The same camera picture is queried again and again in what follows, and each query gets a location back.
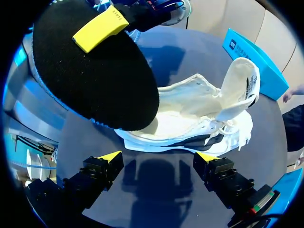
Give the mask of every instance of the shoe tongue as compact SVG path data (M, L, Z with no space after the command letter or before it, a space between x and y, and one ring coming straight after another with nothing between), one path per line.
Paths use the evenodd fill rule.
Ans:
M233 119L253 105L259 96L260 74L256 65L246 58L237 58L230 65L220 90L222 111L218 121Z

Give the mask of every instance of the black foam pad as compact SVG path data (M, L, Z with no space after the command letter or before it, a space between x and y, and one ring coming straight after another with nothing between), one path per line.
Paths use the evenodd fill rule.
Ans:
M159 95L137 45L125 32L109 37L88 54L72 41L97 15L85 0L58 1L45 10L33 30L38 77L81 116L115 129L140 130L156 116Z

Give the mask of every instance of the person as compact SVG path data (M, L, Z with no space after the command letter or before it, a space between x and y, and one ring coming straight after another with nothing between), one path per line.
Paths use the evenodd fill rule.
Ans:
M294 95L304 95L304 84L290 89L283 95L283 102L287 103ZM304 147L304 104L299 105L283 114L286 131L287 151L294 152ZM304 162L304 156L300 156L297 164Z

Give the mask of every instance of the yellow label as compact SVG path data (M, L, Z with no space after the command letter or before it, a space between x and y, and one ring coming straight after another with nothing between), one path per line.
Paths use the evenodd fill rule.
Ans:
M121 151L117 151L117 152L113 152L113 153L110 153L110 154L106 154L106 155L103 155L103 156L100 156L98 157L97 159L105 159L108 161L108 163L114 158L116 157L119 153L121 153Z
M214 159L220 159L220 158L217 158L217 157L214 157L214 156L211 156L211 155L208 155L208 154L205 154L205 153L202 153L202 152L196 152L200 157L202 157L207 163L209 161L212 161Z
M74 36L75 43L86 53L89 53L109 36L117 35L129 25L123 15L110 6L105 12L84 25Z

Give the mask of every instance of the round table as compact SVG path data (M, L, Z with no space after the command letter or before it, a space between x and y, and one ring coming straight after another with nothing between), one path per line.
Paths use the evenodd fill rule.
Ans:
M200 73L221 87L232 60L223 41L196 31L156 27L143 34L138 46L156 77L168 86ZM255 188L274 185L286 172L287 145L276 101L260 95L248 109L253 119L252 137L241 151L226 153ZM94 125L69 112L62 130L57 158L57 181L71 178L89 156L123 152L125 168L111 189L102 192L83 214L122 228L227 227L234 212L226 209L214 192L208 192L192 167L193 154L182 150L144 153L124 148L112 129Z

